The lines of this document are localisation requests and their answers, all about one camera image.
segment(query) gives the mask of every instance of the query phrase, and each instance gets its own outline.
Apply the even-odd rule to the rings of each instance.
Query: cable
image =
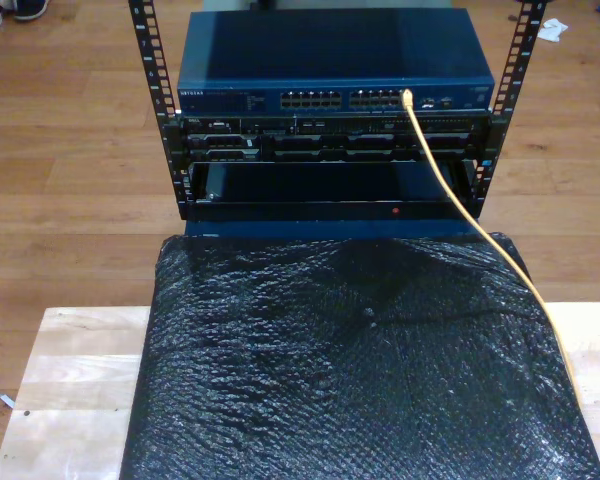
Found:
[[[551,328],[553,329],[553,333],[556,337],[556,341],[558,342],[558,348],[560,349],[560,353],[562,354],[562,358],[564,360],[565,367],[567,368],[567,374],[569,375],[569,380],[571,380],[571,384],[573,385],[573,389],[574,389],[574,392],[576,395],[576,400],[577,400],[580,408],[582,408],[582,400],[580,398],[580,393],[578,392],[578,388],[576,385],[576,379],[575,379],[575,374],[573,371],[573,366],[571,365],[571,360],[569,359],[569,356],[566,354],[564,343],[562,341],[562,338],[560,337],[560,333],[559,333],[558,329],[556,328],[556,322],[554,321],[553,317],[551,316],[551,313],[549,312],[549,308],[547,308],[547,304],[545,303],[542,296],[540,295],[540,292],[538,292],[538,289],[533,285],[533,283],[531,282],[531,279],[529,279],[527,274],[524,273],[524,270],[522,270],[522,268],[520,268],[520,266],[515,262],[515,260],[513,260],[513,258],[511,258],[511,256],[500,245],[498,245],[498,243],[493,238],[491,238],[491,236],[487,232],[485,232],[483,230],[483,228],[480,226],[480,224],[469,214],[469,212],[467,212],[467,210],[464,208],[464,205],[462,205],[462,203],[460,203],[460,200],[458,200],[458,197],[455,196],[455,194],[453,193],[453,190],[451,190],[451,187],[449,187],[449,184],[442,176],[442,173],[440,173],[438,164],[436,163],[435,159],[433,158],[433,155],[431,154],[431,150],[429,149],[429,144],[427,143],[427,139],[424,138],[424,134],[422,133],[422,129],[420,128],[420,123],[418,122],[418,119],[416,118],[416,114],[413,111],[413,94],[411,93],[411,90],[405,89],[404,92],[402,92],[402,107],[404,108],[405,112],[407,112],[407,115],[409,115],[409,119],[411,120],[411,125],[413,125],[413,129],[415,130],[416,135],[418,136],[418,140],[420,141],[420,145],[422,146],[422,149],[424,150],[424,154],[427,157],[427,160],[429,161],[431,170],[433,170],[433,173],[435,174],[435,176],[438,180],[438,183],[440,183],[440,186],[444,189],[444,191],[447,194],[447,196],[449,197],[449,199],[453,202],[453,204],[456,206],[458,211],[467,220],[467,222],[469,222],[471,224],[471,226],[473,228],[475,228],[476,231],[480,235],[482,235],[482,237],[484,237],[484,239],[487,242],[489,242],[489,244],[493,248],[496,249],[496,251],[506,260],[506,262],[511,266],[511,268],[513,268],[515,270],[515,272],[522,279],[522,281],[525,283],[527,288],[529,290],[531,290],[531,293],[533,293],[533,296],[536,298],[536,300],[542,307],[544,314],[549,319],[549,324],[551,325]]]

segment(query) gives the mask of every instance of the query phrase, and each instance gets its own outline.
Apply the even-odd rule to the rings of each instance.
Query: black plastic cover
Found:
[[[121,478],[583,480],[600,463],[546,317],[482,240],[173,237]]]

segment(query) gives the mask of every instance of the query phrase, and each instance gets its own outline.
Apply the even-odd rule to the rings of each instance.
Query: open frame rack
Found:
[[[419,115],[425,133],[431,135],[431,141],[434,143],[434,156],[445,166],[458,196],[475,218],[480,216],[489,191],[527,73],[545,6],[544,1],[538,0],[521,3],[505,70],[496,90],[491,111],[476,113],[455,110],[446,113],[423,112]],[[413,176],[416,181],[423,178],[418,176],[423,173],[418,169],[426,162],[417,161],[420,156],[419,146],[414,143],[415,137],[412,135],[408,118],[401,112],[393,114],[393,117],[373,114],[329,116],[326,112],[320,117],[302,114],[278,118],[182,117],[175,108],[154,1],[129,0],[129,7],[178,209],[183,220],[198,222],[458,218],[455,208],[446,199],[440,201],[423,197],[418,201],[398,200],[389,195],[388,191],[391,189],[387,187],[386,182],[381,181],[400,169],[404,169],[404,172],[400,173],[404,178]],[[217,145],[217,151],[209,152],[211,155],[220,155],[220,158],[207,158],[206,154],[196,157],[197,154],[192,152],[204,150],[196,150],[200,145],[192,142],[212,140],[213,136],[205,140],[207,137],[204,133],[209,132],[223,134],[225,140],[222,141],[225,143],[246,142],[245,145],[238,146],[248,147],[245,150],[247,153],[240,154],[240,158],[224,158],[223,147],[235,148],[237,145]],[[383,163],[382,155],[376,154],[377,158],[373,159],[366,158],[364,151],[351,153],[346,145],[341,145],[342,148],[338,150],[344,152],[342,155],[345,156],[351,153],[351,158],[344,161],[341,158],[334,161],[317,159],[310,162],[294,159],[294,139],[319,142],[323,132],[340,134],[343,144],[357,141],[356,135],[360,133],[375,134],[380,140],[383,135],[389,136],[399,144],[400,149],[399,152],[391,150],[387,155],[397,155],[406,161]],[[449,144],[441,145],[441,150],[436,152],[436,140],[447,138],[445,136],[449,137],[451,148]],[[291,145],[288,153],[284,152],[284,146],[280,146],[285,142]],[[279,149],[282,149],[282,158],[269,157],[279,155]],[[249,157],[249,152],[253,152],[253,158]],[[256,159],[257,155],[264,155],[265,152],[267,158]],[[376,164],[373,175],[379,177],[375,185],[373,182],[364,184],[365,162]],[[383,163],[385,167],[378,167],[379,163]],[[271,177],[272,168],[282,175],[274,174]],[[263,201],[260,198],[266,194],[263,191],[272,183],[266,180],[266,171],[269,172],[269,178],[293,179],[291,183],[283,182],[273,190],[274,197],[283,193],[284,198],[274,198],[271,201]],[[306,198],[303,198],[304,193],[300,187],[294,188],[293,182],[297,184],[295,187],[306,183]],[[221,191],[216,192],[210,185],[216,185]],[[232,186],[232,191],[227,192],[228,185]],[[356,185],[358,191],[364,190],[364,193],[348,199],[347,189],[355,190]],[[334,192],[334,198],[337,199],[312,200],[310,192],[320,188],[322,192]],[[235,194],[236,199],[224,201],[227,194]]]

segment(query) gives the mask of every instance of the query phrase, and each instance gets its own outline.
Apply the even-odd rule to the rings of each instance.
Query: white object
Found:
[[[15,10],[16,7],[13,3],[13,0],[0,0],[0,6],[5,10]]]
[[[538,32],[538,38],[548,40],[550,42],[559,42],[560,34],[569,28],[564,23],[561,23],[557,18],[547,20],[542,24],[542,28]]]
[[[6,393],[0,393],[0,400],[2,400],[7,406],[11,408],[16,406],[16,403]]]

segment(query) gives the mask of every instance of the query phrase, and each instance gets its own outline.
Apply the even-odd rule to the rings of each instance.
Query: black bubble wrap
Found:
[[[547,318],[482,240],[174,237],[121,478],[584,480],[600,463]]]

